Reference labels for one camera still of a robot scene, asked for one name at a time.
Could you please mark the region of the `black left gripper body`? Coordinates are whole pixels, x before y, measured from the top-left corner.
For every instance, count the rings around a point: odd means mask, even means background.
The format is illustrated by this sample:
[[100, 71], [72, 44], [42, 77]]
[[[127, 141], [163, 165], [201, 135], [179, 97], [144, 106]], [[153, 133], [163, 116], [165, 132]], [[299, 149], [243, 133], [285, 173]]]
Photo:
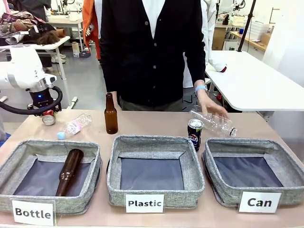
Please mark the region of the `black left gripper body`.
[[54, 100], [53, 97], [51, 96], [49, 88], [46, 88], [45, 90], [42, 90], [40, 92], [29, 92], [33, 100], [32, 106], [37, 107], [37, 109], [30, 108], [28, 106], [28, 114], [35, 115], [39, 112], [45, 113], [50, 110], [54, 112], [56, 106], [59, 106], [60, 111], [62, 111], [61, 108], [62, 91], [57, 86], [54, 86], [51, 89], [57, 92], [58, 96], [56, 100]]

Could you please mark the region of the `person's left hand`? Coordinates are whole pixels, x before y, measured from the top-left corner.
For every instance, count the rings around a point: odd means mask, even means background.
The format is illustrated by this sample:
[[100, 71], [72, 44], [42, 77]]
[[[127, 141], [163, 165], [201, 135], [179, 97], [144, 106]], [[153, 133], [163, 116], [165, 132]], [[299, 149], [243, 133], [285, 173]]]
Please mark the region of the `person's left hand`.
[[217, 114], [219, 116], [228, 119], [228, 112], [226, 111], [226, 109], [215, 103], [213, 100], [211, 100], [205, 90], [202, 89], [198, 90], [197, 97], [204, 115], [211, 113], [211, 114]]

